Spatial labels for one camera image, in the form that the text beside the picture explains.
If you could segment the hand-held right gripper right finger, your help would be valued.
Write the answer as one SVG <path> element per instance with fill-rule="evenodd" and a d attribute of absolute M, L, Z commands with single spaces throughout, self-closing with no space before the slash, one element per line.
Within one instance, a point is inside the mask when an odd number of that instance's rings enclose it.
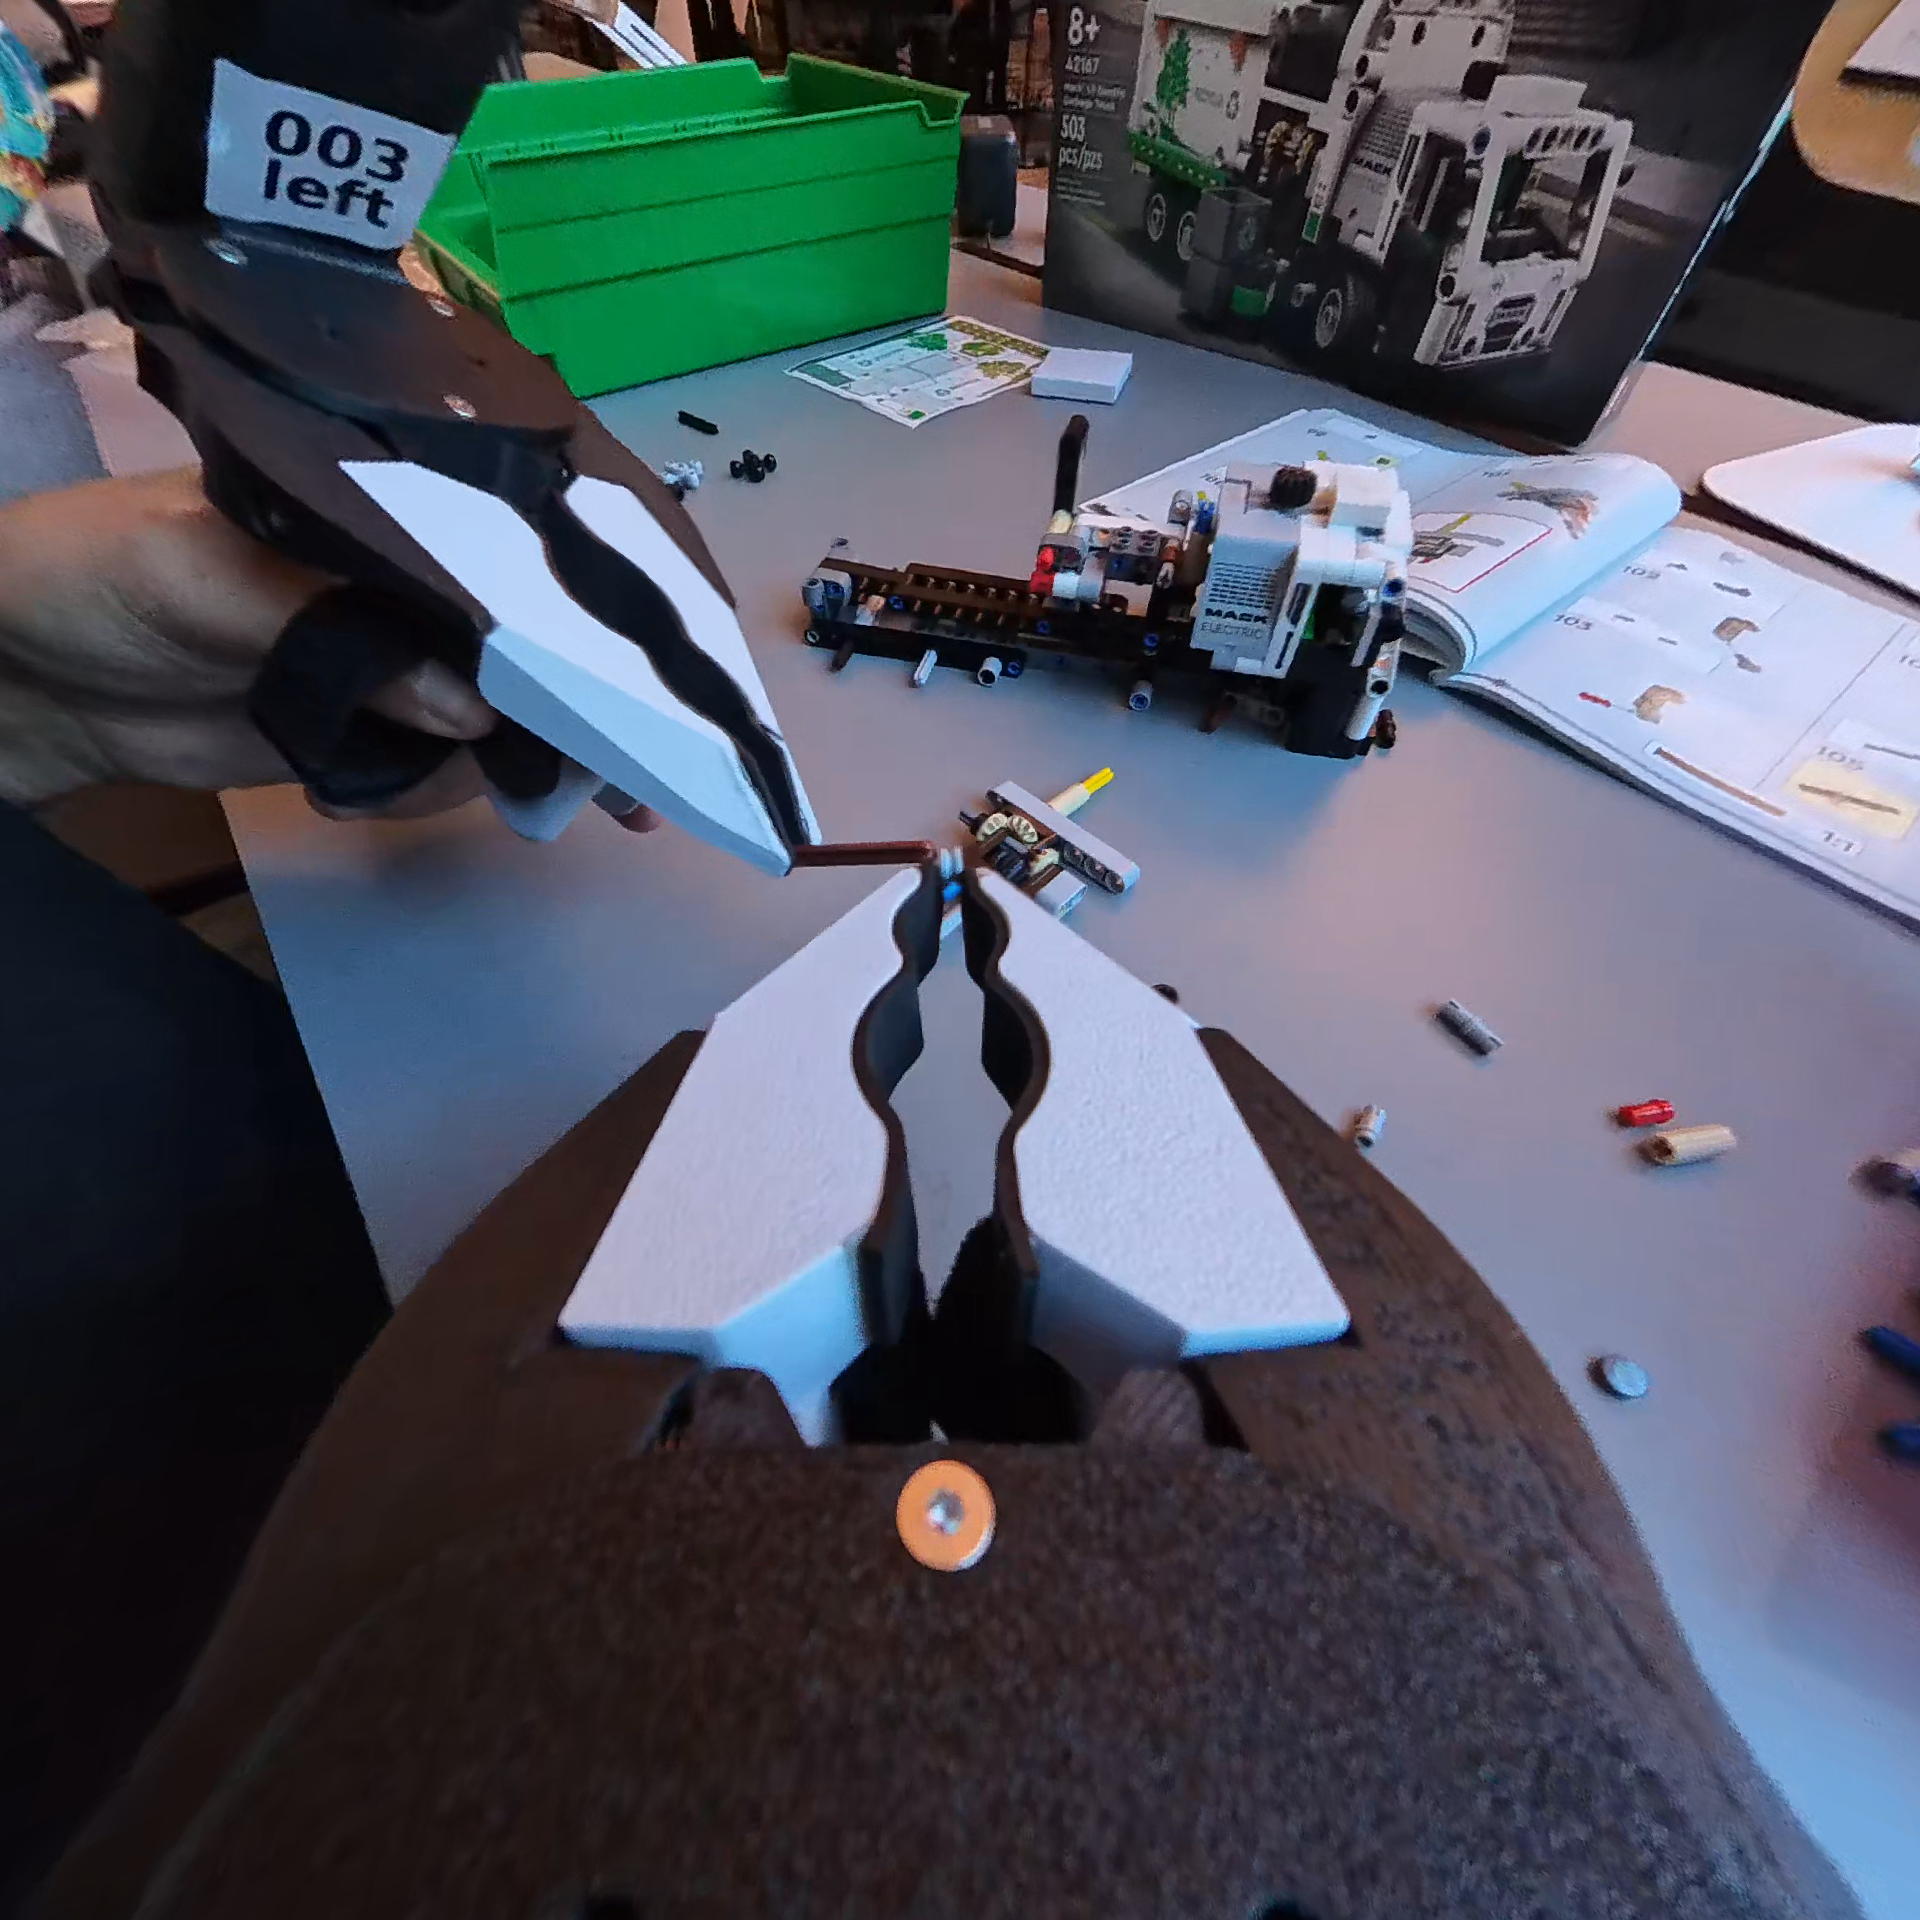
<path fill-rule="evenodd" d="M 1342 1340 L 1354 1314 L 1203 1028 L 991 870 L 971 871 L 963 945 L 982 1069 L 1009 1101 L 991 1228 L 1011 1341 L 1269 1355 Z"/>

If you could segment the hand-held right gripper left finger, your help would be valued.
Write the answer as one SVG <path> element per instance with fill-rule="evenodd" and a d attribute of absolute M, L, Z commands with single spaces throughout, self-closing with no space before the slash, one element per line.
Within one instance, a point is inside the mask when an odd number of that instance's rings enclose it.
<path fill-rule="evenodd" d="M 923 1314 L 896 1084 L 923 1053 L 934 871 L 889 870 L 701 1038 L 558 1331 L 764 1374 L 808 1442 Z"/>

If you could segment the white lego truck model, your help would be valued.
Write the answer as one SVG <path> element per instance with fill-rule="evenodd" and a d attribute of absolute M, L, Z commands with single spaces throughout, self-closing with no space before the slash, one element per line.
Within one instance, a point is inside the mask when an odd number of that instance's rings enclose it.
<path fill-rule="evenodd" d="M 1394 743 L 1410 598 L 1406 444 L 1360 422 L 1286 412 L 1137 487 L 1073 499 L 1092 422 L 1069 412 L 1051 509 L 1024 574 L 863 563 L 830 556 L 808 590 L 808 644 L 1009 684 L 1097 666 L 1146 712 L 1191 684 L 1248 712 L 1292 758 L 1354 763 Z"/>

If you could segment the lego instruction booklet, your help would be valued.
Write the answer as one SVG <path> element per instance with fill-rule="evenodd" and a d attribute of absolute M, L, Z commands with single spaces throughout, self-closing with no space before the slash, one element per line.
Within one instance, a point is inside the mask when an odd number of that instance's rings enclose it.
<path fill-rule="evenodd" d="M 1406 649 L 1626 784 L 1920 919 L 1913 614 L 1796 574 L 1635 454 L 1463 454 L 1292 407 L 1084 509 L 1168 527 L 1230 469 L 1364 467 L 1410 499 Z"/>

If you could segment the black lego set box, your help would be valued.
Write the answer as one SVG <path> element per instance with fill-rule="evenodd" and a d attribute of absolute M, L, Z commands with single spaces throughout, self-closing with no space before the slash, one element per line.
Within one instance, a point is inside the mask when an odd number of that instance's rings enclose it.
<path fill-rule="evenodd" d="M 1048 308 L 1582 444 L 1701 298 L 1814 0 L 1051 8 Z"/>

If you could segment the dark grey container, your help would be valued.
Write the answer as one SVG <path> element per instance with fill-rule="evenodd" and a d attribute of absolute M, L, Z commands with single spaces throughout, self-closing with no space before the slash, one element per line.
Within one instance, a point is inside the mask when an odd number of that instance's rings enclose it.
<path fill-rule="evenodd" d="M 960 122 L 960 242 L 1009 242 L 1022 223 L 1022 127 L 1011 115 L 963 112 Z"/>

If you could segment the black shirt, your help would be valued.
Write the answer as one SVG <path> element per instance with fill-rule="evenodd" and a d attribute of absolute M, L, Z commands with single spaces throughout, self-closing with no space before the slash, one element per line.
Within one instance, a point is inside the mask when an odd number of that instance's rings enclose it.
<path fill-rule="evenodd" d="M 181 1704 L 392 1321 L 275 986 L 0 819 L 0 1906 Z"/>

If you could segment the person's left hand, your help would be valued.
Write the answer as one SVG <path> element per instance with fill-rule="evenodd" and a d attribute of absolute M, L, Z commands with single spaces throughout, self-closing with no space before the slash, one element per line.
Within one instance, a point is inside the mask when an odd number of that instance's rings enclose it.
<path fill-rule="evenodd" d="M 0 794 L 292 784 L 249 693 L 330 590 L 213 509 L 196 469 L 102 477 L 0 509 Z"/>

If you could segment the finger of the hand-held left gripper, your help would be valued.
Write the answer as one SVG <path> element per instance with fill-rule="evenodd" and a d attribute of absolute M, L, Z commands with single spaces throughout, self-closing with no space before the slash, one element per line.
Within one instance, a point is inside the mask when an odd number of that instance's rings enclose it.
<path fill-rule="evenodd" d="M 595 658 L 640 666 L 643 678 L 652 666 L 568 590 L 568 491 L 521 515 L 498 491 L 405 460 L 346 460 L 344 477 L 354 477 L 354 487 L 369 491 L 378 509 L 392 515 L 474 598 L 485 614 L 474 658 L 480 700 L 556 743 L 568 763 L 568 778 L 547 801 L 504 801 L 508 825 L 527 841 L 556 841 L 595 789 L 621 789 L 629 801 L 655 805 L 598 728 L 612 722 L 612 684 L 595 678 Z M 736 857 L 764 871 L 790 871 L 790 848 Z"/>
<path fill-rule="evenodd" d="M 595 678 L 612 684 L 598 728 L 640 789 L 726 848 L 825 846 L 736 598 L 640 491 L 598 477 L 568 487 L 568 590 L 652 666 L 643 678 L 595 658 Z"/>

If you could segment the scattered small lego pins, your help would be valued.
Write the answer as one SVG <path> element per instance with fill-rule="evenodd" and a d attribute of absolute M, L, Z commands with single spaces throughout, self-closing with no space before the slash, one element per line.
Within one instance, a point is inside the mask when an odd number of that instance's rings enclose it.
<path fill-rule="evenodd" d="M 1502 1038 L 1466 1014 L 1454 995 L 1434 1009 L 1434 1022 L 1448 1028 L 1473 1056 L 1495 1056 Z M 1687 1162 L 1719 1162 L 1727 1151 L 1737 1151 L 1737 1131 L 1729 1124 L 1681 1124 L 1666 1097 L 1646 1097 L 1646 1101 L 1626 1101 L 1613 1106 L 1619 1131 L 1643 1138 L 1643 1156 L 1656 1169 L 1687 1169 Z M 1889 1200 L 1920 1201 L 1920 1156 L 1913 1149 L 1894 1151 L 1894 1156 L 1872 1156 L 1866 1181 Z M 1866 1325 L 1859 1350 L 1877 1355 L 1884 1374 L 1897 1374 L 1910 1386 L 1920 1385 L 1920 1341 L 1905 1325 Z M 1884 1456 L 1897 1466 L 1920 1466 L 1920 1422 L 1889 1422 L 1877 1432 Z"/>

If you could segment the green white sticker sheet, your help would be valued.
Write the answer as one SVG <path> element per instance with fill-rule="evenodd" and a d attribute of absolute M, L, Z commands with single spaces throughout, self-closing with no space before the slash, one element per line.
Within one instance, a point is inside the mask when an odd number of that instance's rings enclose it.
<path fill-rule="evenodd" d="M 1024 391 L 1041 366 L 1048 347 L 1022 330 L 983 321 L 923 321 L 877 339 L 790 366 L 790 376 L 877 422 L 923 428 L 983 400 Z"/>

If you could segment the green plastic bin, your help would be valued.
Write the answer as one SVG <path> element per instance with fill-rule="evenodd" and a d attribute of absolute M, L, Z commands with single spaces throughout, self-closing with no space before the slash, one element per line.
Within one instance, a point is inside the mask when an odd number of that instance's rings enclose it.
<path fill-rule="evenodd" d="M 963 112 L 825 56 L 494 85 L 415 252 L 575 400 L 931 321 Z"/>

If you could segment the small lego gear assembly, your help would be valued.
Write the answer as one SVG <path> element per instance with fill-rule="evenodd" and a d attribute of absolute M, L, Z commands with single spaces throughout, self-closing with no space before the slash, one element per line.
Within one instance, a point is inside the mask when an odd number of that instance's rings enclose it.
<path fill-rule="evenodd" d="M 1129 893 L 1144 870 L 1097 841 L 1081 809 L 1113 784 L 1113 767 L 1097 767 L 1041 801 L 1024 784 L 991 784 L 982 805 L 963 805 L 960 825 L 982 846 L 982 863 L 1003 871 L 1024 903 L 1051 919 L 1069 919 L 1084 893 Z"/>

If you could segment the document holder stand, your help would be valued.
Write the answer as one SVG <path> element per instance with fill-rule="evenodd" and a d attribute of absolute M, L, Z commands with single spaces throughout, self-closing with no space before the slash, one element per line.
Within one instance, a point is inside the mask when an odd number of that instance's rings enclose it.
<path fill-rule="evenodd" d="M 1894 0 L 1843 0 L 1819 20 L 1796 89 L 1792 140 L 1814 181 L 1877 203 L 1920 203 L 1920 89 L 1859 85 L 1843 63 Z M 1920 431 L 1853 428 L 1701 477 L 1729 515 L 1828 556 L 1884 590 L 1920 593 Z"/>

